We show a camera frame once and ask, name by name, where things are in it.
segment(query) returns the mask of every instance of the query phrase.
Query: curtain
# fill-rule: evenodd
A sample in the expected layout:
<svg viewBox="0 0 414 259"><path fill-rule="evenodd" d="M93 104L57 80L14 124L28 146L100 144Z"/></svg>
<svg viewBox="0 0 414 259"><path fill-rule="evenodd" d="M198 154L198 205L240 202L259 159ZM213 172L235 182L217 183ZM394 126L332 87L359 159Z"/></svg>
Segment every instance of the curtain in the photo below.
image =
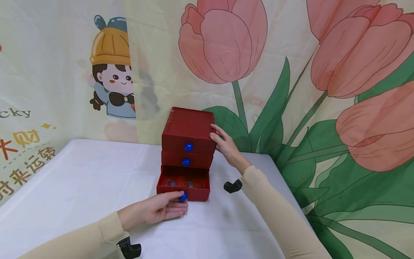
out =
<svg viewBox="0 0 414 259"><path fill-rule="evenodd" d="M206 110L269 154L333 258L414 258L409 0L5 1L0 204L73 138Z"/></svg>

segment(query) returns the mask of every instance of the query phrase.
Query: black wrist strap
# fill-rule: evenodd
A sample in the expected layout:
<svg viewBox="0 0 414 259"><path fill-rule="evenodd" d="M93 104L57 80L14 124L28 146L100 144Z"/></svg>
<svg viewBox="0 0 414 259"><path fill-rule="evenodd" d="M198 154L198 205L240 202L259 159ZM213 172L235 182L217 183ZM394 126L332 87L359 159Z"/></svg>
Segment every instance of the black wrist strap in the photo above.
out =
<svg viewBox="0 0 414 259"><path fill-rule="evenodd" d="M124 238L118 243L121 248L121 252L125 259L138 258L141 255L141 244L131 245L130 237Z"/></svg>
<svg viewBox="0 0 414 259"><path fill-rule="evenodd" d="M226 182L224 184L224 189L228 193L232 194L233 192L240 191L242 186L243 184L241 183L241 181L237 179L233 184L231 182Z"/></svg>

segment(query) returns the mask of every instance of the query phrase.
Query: red cardboard box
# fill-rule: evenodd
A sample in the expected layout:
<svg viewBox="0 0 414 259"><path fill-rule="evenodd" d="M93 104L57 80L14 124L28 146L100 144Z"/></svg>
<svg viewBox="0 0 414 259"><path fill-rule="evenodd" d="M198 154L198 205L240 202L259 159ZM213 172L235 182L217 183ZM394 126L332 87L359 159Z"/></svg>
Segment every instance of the red cardboard box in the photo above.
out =
<svg viewBox="0 0 414 259"><path fill-rule="evenodd" d="M188 201L207 201L209 168L216 143L210 138L214 115L173 107L162 134L157 193L185 191Z"/></svg>

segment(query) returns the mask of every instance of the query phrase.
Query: blue shirt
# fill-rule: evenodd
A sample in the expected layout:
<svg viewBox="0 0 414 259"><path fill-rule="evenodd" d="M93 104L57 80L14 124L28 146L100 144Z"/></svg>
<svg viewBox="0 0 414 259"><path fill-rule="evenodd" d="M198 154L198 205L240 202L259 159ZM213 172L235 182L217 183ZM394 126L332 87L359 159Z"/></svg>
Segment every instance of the blue shirt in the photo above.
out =
<svg viewBox="0 0 414 259"><path fill-rule="evenodd" d="M115 106L109 101L109 94L111 93L98 82L95 82L94 89L101 101L106 105L106 114L110 117L119 119L135 119L136 114L132 109L131 104L126 102L121 106Z"/></svg>

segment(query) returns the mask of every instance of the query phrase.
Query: white table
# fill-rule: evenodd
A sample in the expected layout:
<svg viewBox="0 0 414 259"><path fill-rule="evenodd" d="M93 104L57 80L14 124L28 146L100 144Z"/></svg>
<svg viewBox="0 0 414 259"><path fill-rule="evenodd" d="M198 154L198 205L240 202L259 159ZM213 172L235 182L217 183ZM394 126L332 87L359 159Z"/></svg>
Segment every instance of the white table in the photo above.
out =
<svg viewBox="0 0 414 259"><path fill-rule="evenodd" d="M301 213L268 155L245 154ZM72 140L49 164L0 207L0 258L17 258L38 245L156 194L161 146ZM210 196L189 202L182 218L131 232L140 258L284 258L255 206L226 181L240 174L216 152Z"/></svg>

